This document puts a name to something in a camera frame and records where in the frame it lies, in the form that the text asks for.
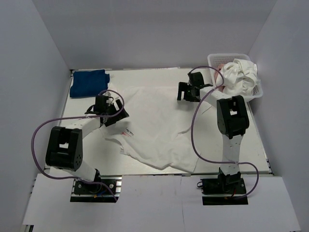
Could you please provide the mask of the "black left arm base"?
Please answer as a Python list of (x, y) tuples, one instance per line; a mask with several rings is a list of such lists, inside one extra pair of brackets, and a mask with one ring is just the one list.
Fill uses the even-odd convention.
[[(119, 198), (121, 192), (121, 177), (101, 177), (101, 182), (107, 185), (115, 195)], [(115, 198), (102, 185), (85, 184), (82, 181), (74, 181), (71, 191), (70, 202), (73, 203), (116, 203)]]

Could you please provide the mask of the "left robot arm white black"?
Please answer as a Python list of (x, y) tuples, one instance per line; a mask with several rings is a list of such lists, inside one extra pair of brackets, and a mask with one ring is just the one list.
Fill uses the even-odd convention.
[(114, 100), (108, 95), (95, 97), (95, 104), (85, 116), (65, 126), (51, 129), (45, 162), (47, 165), (64, 170), (80, 180), (98, 182), (99, 172), (84, 161), (83, 139), (102, 126), (108, 127), (129, 117), (123, 100)]

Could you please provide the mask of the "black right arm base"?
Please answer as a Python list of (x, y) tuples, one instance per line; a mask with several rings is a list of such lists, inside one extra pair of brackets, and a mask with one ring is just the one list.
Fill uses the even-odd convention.
[(246, 194), (246, 187), (243, 178), (238, 184), (223, 190), (218, 179), (207, 178), (201, 179), (197, 183), (197, 188), (202, 191), (202, 203), (206, 206), (223, 206), (223, 205), (248, 205), (248, 198), (237, 199), (239, 196)]

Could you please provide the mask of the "white Coca-Cola t shirt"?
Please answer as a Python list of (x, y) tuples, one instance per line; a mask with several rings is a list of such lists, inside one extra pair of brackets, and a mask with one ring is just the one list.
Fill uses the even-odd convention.
[(197, 164), (190, 141), (193, 114), (211, 105), (178, 101), (176, 87), (129, 87), (122, 90), (129, 116), (100, 130), (121, 152), (153, 168), (192, 173)]

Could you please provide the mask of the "crumpled white t shirt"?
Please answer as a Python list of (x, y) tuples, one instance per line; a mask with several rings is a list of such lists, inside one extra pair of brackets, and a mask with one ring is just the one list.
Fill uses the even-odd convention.
[(224, 77), (223, 93), (230, 96), (252, 96), (253, 89), (258, 85), (257, 65), (244, 59), (234, 59), (221, 69)]

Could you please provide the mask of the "pink printed t shirt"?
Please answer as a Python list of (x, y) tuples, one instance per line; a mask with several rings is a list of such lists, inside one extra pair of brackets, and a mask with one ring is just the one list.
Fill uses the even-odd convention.
[(224, 64), (219, 64), (219, 66), (217, 67), (217, 70), (219, 71), (219, 72), (217, 72), (217, 71), (215, 71), (214, 72), (214, 81), (215, 81), (215, 85), (216, 86), (219, 86), (218, 87), (218, 90), (219, 91), (221, 91), (221, 92), (223, 92), (223, 90), (224, 90), (224, 86), (222, 86), (222, 82), (223, 82), (223, 79), (222, 79), (222, 77), (221, 77), (221, 69), (224, 67)]

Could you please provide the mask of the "folded blue t shirt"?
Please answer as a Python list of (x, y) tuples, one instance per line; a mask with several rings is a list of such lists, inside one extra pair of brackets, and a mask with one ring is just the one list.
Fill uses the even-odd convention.
[(95, 97), (108, 89), (110, 75), (105, 70), (77, 71), (73, 74), (70, 98)]

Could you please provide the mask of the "white perforated plastic basket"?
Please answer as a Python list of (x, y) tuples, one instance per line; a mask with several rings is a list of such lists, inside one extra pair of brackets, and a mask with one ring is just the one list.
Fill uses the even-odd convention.
[(246, 102), (263, 96), (261, 80), (257, 76), (257, 65), (246, 54), (210, 54), (208, 64), (213, 85), (227, 95), (241, 95)]

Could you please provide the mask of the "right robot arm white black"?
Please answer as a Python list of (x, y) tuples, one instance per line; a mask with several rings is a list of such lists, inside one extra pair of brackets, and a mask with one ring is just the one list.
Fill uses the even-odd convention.
[(203, 101), (214, 106), (217, 110), (217, 126), (223, 138), (223, 156), (220, 164), (219, 175), (228, 179), (240, 178), (239, 155), (240, 144), (249, 127), (249, 118), (246, 104), (241, 95), (230, 96), (211, 84), (205, 84), (202, 73), (190, 72), (188, 82), (178, 84), (177, 100), (198, 102)]

